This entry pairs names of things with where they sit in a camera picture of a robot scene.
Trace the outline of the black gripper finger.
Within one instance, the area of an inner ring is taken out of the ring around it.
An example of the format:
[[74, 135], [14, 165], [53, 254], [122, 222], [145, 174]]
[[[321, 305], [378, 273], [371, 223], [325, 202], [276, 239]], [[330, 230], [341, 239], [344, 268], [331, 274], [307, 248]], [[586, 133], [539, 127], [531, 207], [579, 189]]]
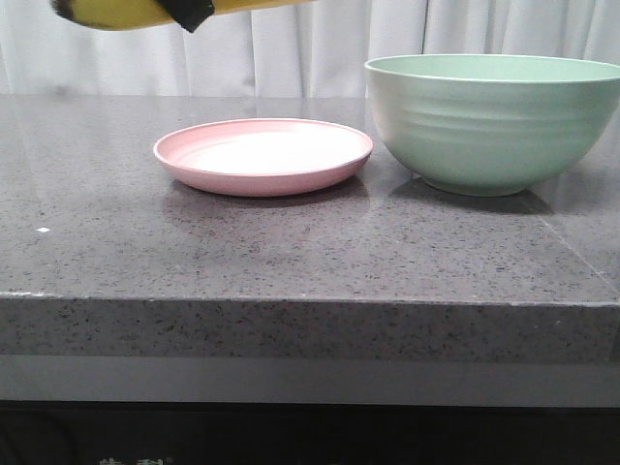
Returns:
[[194, 33], [215, 14], [212, 0], [158, 0], [157, 3], [185, 31]]

